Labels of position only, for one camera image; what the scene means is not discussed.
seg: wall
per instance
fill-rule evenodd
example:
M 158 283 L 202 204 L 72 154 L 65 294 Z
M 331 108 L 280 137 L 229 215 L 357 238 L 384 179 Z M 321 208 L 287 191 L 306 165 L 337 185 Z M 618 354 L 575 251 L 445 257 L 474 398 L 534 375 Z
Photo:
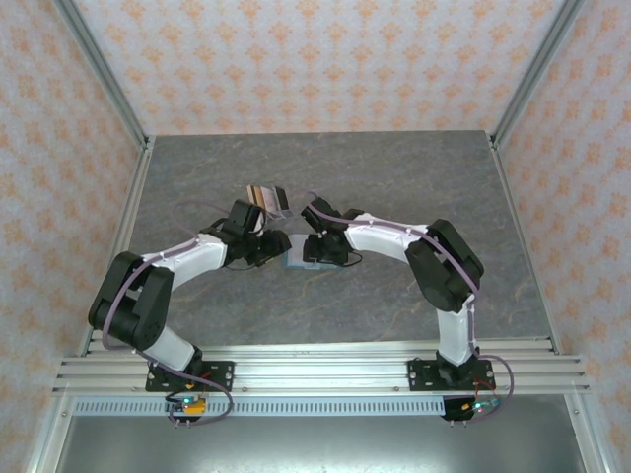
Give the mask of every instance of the wall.
M 586 354 L 630 468 L 629 2 L 587 2 L 502 159 L 563 348 Z
M 562 0 L 79 0 L 150 134 L 493 131 Z
M 50 0 L 0 4 L 0 471 L 74 353 L 137 157 Z

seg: aluminum frame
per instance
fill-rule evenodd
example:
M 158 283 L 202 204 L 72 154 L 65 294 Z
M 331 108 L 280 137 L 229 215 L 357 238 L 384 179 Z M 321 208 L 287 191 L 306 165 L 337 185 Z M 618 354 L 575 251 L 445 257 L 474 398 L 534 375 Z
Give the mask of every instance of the aluminum frame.
M 156 143 L 156 137 L 150 136 L 147 139 L 147 143 L 141 148 L 136 160 L 136 169 L 134 170 L 133 177 L 129 188 L 127 189 L 127 195 L 125 196 L 125 204 L 118 216 L 118 227 L 116 234 L 111 243 L 109 249 L 109 258 L 111 261 L 114 257 L 129 247 L 131 242 L 131 236 L 134 231 L 134 223 L 136 221 L 136 215 L 138 214 L 138 207 L 140 206 L 140 198 L 142 197 L 142 190 L 145 185 L 145 179 L 147 178 L 147 172 L 149 170 L 149 163 L 151 163 L 151 155 L 154 150 L 154 144 Z M 77 350 L 77 356 L 83 357 L 88 352 L 88 345 L 92 339 L 93 328 L 86 320 L 86 328 L 84 329 L 83 336 L 81 337 L 81 343 Z
M 502 356 L 515 373 L 515 393 L 588 392 L 590 383 L 578 356 L 555 355 L 549 339 L 480 340 L 482 353 Z M 325 343 L 201 347 L 206 360 L 237 363 L 235 396 L 415 396 L 406 362 L 435 359 L 438 342 Z M 494 364 L 498 393 L 509 388 L 507 370 Z M 95 331 L 88 356 L 62 362 L 53 396 L 147 396 L 146 361 L 129 352 L 105 350 Z M 427 391 L 426 395 L 472 391 Z
M 53 0 L 53 3 L 57 6 L 59 14 L 65 20 L 68 29 L 85 53 L 95 75 L 105 88 L 112 104 L 123 120 L 127 131 L 139 146 L 143 146 L 147 142 L 147 134 L 144 132 L 136 113 L 109 68 L 105 56 L 92 32 L 90 32 L 77 4 L 74 0 Z
M 511 129 L 526 108 L 526 104 L 541 76 L 554 58 L 554 54 L 563 42 L 563 38 L 574 25 L 574 20 L 579 14 L 585 0 L 565 0 L 559 13 L 552 22 L 552 26 L 543 39 L 543 43 L 535 53 L 522 81 L 518 85 L 511 101 L 502 114 L 502 118 L 491 135 L 493 145 L 499 148 L 506 140 Z

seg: perforated metal strip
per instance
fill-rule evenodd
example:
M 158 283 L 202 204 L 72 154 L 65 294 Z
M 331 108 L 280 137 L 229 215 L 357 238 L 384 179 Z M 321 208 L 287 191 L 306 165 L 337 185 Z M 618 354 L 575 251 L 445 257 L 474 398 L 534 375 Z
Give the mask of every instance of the perforated metal strip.
M 206 415 L 226 408 L 220 398 L 207 400 Z M 168 403 L 155 397 L 80 397 L 74 416 L 155 417 L 164 416 Z M 245 397 L 235 399 L 231 416 L 242 417 L 349 417 L 431 416 L 445 414 L 441 396 L 392 397 Z

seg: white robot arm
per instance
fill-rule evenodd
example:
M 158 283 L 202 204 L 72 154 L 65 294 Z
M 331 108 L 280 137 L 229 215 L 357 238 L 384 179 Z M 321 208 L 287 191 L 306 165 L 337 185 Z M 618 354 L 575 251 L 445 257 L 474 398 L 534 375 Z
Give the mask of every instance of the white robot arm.
M 291 244 L 280 231 L 264 230 L 263 210 L 236 201 L 230 215 L 196 238 L 159 253 L 129 251 L 112 261 L 89 313 L 90 324 L 152 360 L 201 376 L 201 351 L 166 326 L 171 292 L 206 271 L 237 259 L 261 266 Z
M 404 225 L 356 209 L 341 216 L 319 197 L 302 216 L 317 232 L 306 241 L 305 261 L 344 266 L 350 253 L 373 251 L 408 263 L 437 311 L 441 378 L 449 385 L 471 378 L 477 358 L 473 300 L 484 267 L 452 224 Z
M 171 291 L 237 259 L 260 266 L 287 251 L 287 236 L 265 230 L 262 215 L 260 207 L 237 201 L 227 219 L 191 241 L 159 253 L 116 256 L 89 316 L 90 323 L 104 331 L 104 343 L 108 332 L 173 371 L 202 376 L 201 351 L 166 326 Z M 306 261 L 345 266 L 350 253 L 373 251 L 409 264 L 421 292 L 437 310 L 440 377 L 448 388 L 471 378 L 477 355 L 470 325 L 472 289 L 479 287 L 484 269 L 449 222 L 403 225 L 355 209 L 341 216 L 320 198 L 302 216 L 316 231 L 303 248 Z M 448 258 L 440 257 L 427 240 L 446 248 Z

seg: purple cable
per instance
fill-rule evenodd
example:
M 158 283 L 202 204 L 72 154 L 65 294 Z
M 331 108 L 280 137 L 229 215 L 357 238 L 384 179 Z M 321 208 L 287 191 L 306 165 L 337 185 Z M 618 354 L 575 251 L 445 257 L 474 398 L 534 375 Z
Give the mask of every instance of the purple cable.
M 222 412 L 218 416 L 209 417 L 209 418 L 206 418 L 206 419 L 200 419 L 200 420 L 192 422 L 192 423 L 187 423 L 189 427 L 203 426 L 203 425 L 206 425 L 206 424 L 212 424 L 213 422 L 221 421 L 222 419 L 225 419 L 226 417 L 228 417 L 228 415 L 235 408 L 235 400 L 233 399 L 232 394 L 230 393 L 230 391 L 228 389 L 226 389 L 221 384 L 217 384 L 216 382 L 213 382 L 213 381 L 211 381 L 209 379 L 204 379 L 203 377 L 193 376 L 192 374 L 187 374 L 185 372 L 179 372 L 177 370 L 174 370 L 171 367 L 168 367 L 167 365 L 164 365 L 164 364 L 154 360 L 153 358 L 145 355 L 144 353 L 141 353 L 141 352 L 137 352 L 137 353 L 141 357 L 143 357 L 145 360 L 147 360 L 149 363 L 157 365 L 158 368 L 161 368 L 161 369 L 165 370 L 166 372 L 170 372 L 171 374 L 179 376 L 179 377 L 181 377 L 183 379 L 188 379 L 190 381 L 195 381 L 195 382 L 199 382 L 201 384 L 206 384 L 207 386 L 214 387 L 215 389 L 217 389 L 217 390 L 223 392 L 224 394 L 226 394 L 226 397 L 228 398 L 228 407 L 226 408 L 226 410 L 224 412 Z M 174 410 L 175 410 L 175 404 L 173 406 L 171 406 L 171 410 L 169 411 L 169 420 L 171 422 L 173 422 L 176 426 L 178 426 L 179 425 L 179 420 L 174 416 Z
M 182 205 L 189 204 L 189 203 L 191 203 L 191 204 L 198 204 L 198 205 L 206 205 L 206 206 L 212 207 L 212 208 L 214 208 L 216 210 L 224 211 L 220 207 L 217 207 L 217 206 L 215 206 L 214 204 L 212 204 L 210 202 L 205 202 L 205 201 L 201 201 L 201 200 L 192 200 L 191 199 L 191 200 L 183 200 L 183 201 L 175 203 L 172 206 L 172 209 L 171 209 L 172 217 L 174 216 L 174 212 L 175 212 L 175 210 L 177 208 L 181 207 Z M 131 274 L 131 276 L 129 276 L 129 278 L 127 278 L 127 280 L 122 284 L 122 286 L 118 290 L 118 293 L 116 293 L 116 297 L 114 298 L 113 302 L 111 303 L 111 307 L 109 308 L 109 311 L 107 312 L 107 316 L 105 317 L 105 322 L 104 322 L 104 325 L 103 325 L 103 331 L 102 331 L 102 333 L 103 333 L 103 346 L 107 350 L 129 350 L 128 347 L 114 347 L 114 346 L 109 344 L 109 329 L 111 328 L 111 322 L 113 321 L 114 315 L 116 314 L 116 310 L 118 309 L 118 306 L 120 305 L 120 302 L 122 301 L 122 298 L 124 298 L 125 295 L 127 294 L 127 291 L 131 287 L 132 283 L 136 279 L 138 279 L 138 277 L 143 273 L 143 271 L 145 271 L 145 269 L 147 269 L 153 263 L 155 263 L 157 261 L 160 261 L 161 259 L 164 259 L 164 258 L 170 258 L 172 256 L 178 256 L 179 254 L 185 253 L 185 252 L 189 251 L 190 249 L 194 248 L 195 246 L 197 246 L 197 244 L 198 244 L 197 233 L 195 231 L 187 228 L 185 225 L 181 224 L 175 218 L 174 218 L 174 221 L 185 232 L 187 232 L 188 234 L 193 235 L 195 239 L 192 240 L 190 242 L 190 244 L 188 244 L 188 245 L 186 245 L 186 246 L 184 246 L 182 248 L 177 248 L 177 249 L 173 249 L 171 251 L 161 252 L 160 254 L 154 256 L 153 258 L 149 258 L 148 260 L 144 261 Z M 210 386 L 210 387 L 213 387 L 215 389 L 218 389 L 219 391 L 221 391 L 224 394 L 226 394 L 226 397 L 228 398 L 228 407 L 226 408 L 226 410 L 222 414 L 220 414 L 218 416 L 215 416 L 215 417 L 208 418 L 208 419 L 199 420 L 199 421 L 196 421 L 194 423 L 187 423 L 189 427 L 191 427 L 191 426 L 201 426 L 201 425 L 205 425 L 205 424 L 210 424 L 210 423 L 213 423 L 213 422 L 221 421 L 222 419 L 226 418 L 233 411 L 233 408 L 235 407 L 235 401 L 233 399 L 233 396 L 222 385 L 217 384 L 216 382 L 213 382 L 213 381 L 211 381 L 209 379 L 204 379 L 203 377 L 193 376 L 193 375 L 187 374 L 185 372 L 179 372 L 177 370 L 174 370 L 171 367 L 168 367 L 168 366 L 158 362 L 157 360 L 154 360 L 153 358 L 149 357 L 148 355 L 145 355 L 144 353 L 142 353 L 140 351 L 136 351 L 136 353 L 138 355 L 140 355 L 141 357 L 143 357 L 145 360 L 149 361 L 149 363 L 155 364 L 156 366 L 158 366 L 162 370 L 165 370 L 166 372 L 170 372 L 171 374 L 174 374 L 174 375 L 176 375 L 178 377 L 181 377 L 183 379 L 188 379 L 188 380 L 191 380 L 191 381 L 195 381 L 195 382 L 200 382 L 202 384 L 206 384 L 207 386 Z M 175 408 L 175 405 L 172 406 L 172 409 L 171 409 L 171 411 L 169 413 L 169 420 L 171 422 L 173 422 L 177 426 L 179 424 L 179 421 L 174 417 L 174 408 Z
M 111 328 L 111 322 L 114 318 L 114 314 L 116 313 L 116 310 L 118 309 L 118 305 L 120 304 L 120 302 L 122 301 L 122 298 L 125 296 L 125 294 L 127 294 L 127 290 L 130 288 L 131 284 L 142 274 L 142 272 L 147 269 L 149 266 L 151 266 L 153 263 L 155 263 L 156 261 L 159 261 L 163 258 L 170 258 L 172 256 L 178 256 L 179 254 L 182 254 L 186 251 L 189 251 L 190 249 L 194 248 L 197 245 L 197 232 L 190 229 L 189 227 L 187 227 L 185 224 L 183 224 L 182 222 L 180 222 L 176 217 L 175 217 L 175 211 L 177 209 L 179 209 L 180 207 L 183 207 L 185 205 L 189 205 L 189 204 L 194 204 L 194 205 L 204 205 L 206 207 L 211 207 L 215 210 L 218 210 L 220 212 L 223 212 L 225 214 L 228 214 L 228 211 L 222 209 L 221 207 L 213 204 L 212 202 L 207 202 L 205 200 L 199 200 L 199 199 L 185 199 L 185 200 L 180 200 L 177 201 L 176 203 L 174 203 L 171 206 L 171 209 L 169 211 L 172 220 L 174 221 L 174 223 L 180 227 L 184 232 L 186 232 L 187 234 L 191 235 L 193 238 L 195 238 L 195 240 L 193 240 L 189 245 L 185 246 L 184 248 L 178 248 L 178 249 L 174 249 L 172 251 L 167 251 L 167 252 L 163 252 L 160 253 L 157 256 L 154 256 L 151 259 L 148 259 L 147 261 L 143 262 L 138 269 L 136 269 L 136 271 L 134 271 L 132 273 L 132 275 L 129 277 L 129 279 L 127 279 L 127 281 L 125 281 L 123 283 L 123 285 L 121 286 L 120 290 L 118 291 L 118 293 L 116 294 L 116 297 L 114 298 L 113 303 L 111 304 L 111 307 L 109 308 L 109 312 L 107 313 L 107 317 L 105 318 L 105 323 L 103 325 L 103 346 L 107 349 L 107 350 L 128 350 L 127 347 L 115 347 L 113 345 L 109 344 L 109 329 Z
M 315 192 L 309 191 L 308 193 L 310 195 L 313 195 L 314 197 L 319 197 Z M 415 229 L 410 229 L 409 227 L 405 227 L 404 225 L 396 224 L 394 222 L 386 222 L 386 221 L 378 221 L 378 220 L 370 221 L 370 220 L 340 219 L 338 217 L 332 217 L 330 215 L 324 214 L 323 212 L 318 210 L 316 207 L 314 207 L 311 202 L 307 204 L 307 206 L 316 215 L 318 215 L 319 217 L 322 217 L 323 219 L 327 219 L 330 222 L 337 222 L 339 224 L 344 224 L 344 225 L 349 225 L 349 226 L 350 225 L 370 225 L 370 226 L 376 226 L 376 227 L 386 227 L 390 229 L 399 230 L 401 232 L 411 233 L 413 235 L 416 235 L 417 237 L 421 237 L 422 239 L 432 244 L 443 256 L 445 256 L 445 258 L 453 265 L 454 269 L 457 271 L 457 273 L 460 275 L 460 277 L 464 280 L 466 285 L 469 287 L 469 289 L 474 295 L 474 298 L 475 299 L 478 298 L 479 291 L 477 287 L 475 286 L 475 284 L 473 283 L 473 281 L 471 280 L 471 278 L 469 277 L 469 275 L 466 274 L 462 266 L 460 266 L 460 264 L 456 261 L 456 259 L 453 256 L 451 256 L 450 253 L 440 243 L 435 241 L 433 238 L 431 238 L 427 234 L 424 234 L 423 232 L 419 232 L 418 230 L 415 230 Z M 510 379 L 509 392 L 506 395 L 506 399 L 504 400 L 504 402 L 500 404 L 500 406 L 498 406 L 497 409 L 492 411 L 491 414 L 488 414 L 475 421 L 469 421 L 469 423 L 476 423 L 476 422 L 480 422 L 485 419 L 488 419 L 490 417 L 493 417 L 495 414 L 497 414 L 502 409 L 504 409 L 504 405 L 513 396 L 513 392 L 515 391 L 515 375 L 513 374 L 513 371 L 511 370 L 511 367 L 509 366 L 509 364 L 503 358 L 498 357 L 497 355 L 478 355 L 477 354 L 477 351 L 475 350 L 475 346 L 473 345 L 473 337 L 474 337 L 473 324 L 475 323 L 475 321 L 473 318 L 472 307 L 473 307 L 473 302 L 468 304 L 466 308 L 467 309 L 466 316 L 468 320 L 468 343 L 469 343 L 469 349 L 471 350 L 471 353 L 473 354 L 473 356 L 481 360 L 496 360 L 500 362 L 502 365 L 506 367 L 509 373 L 509 379 Z

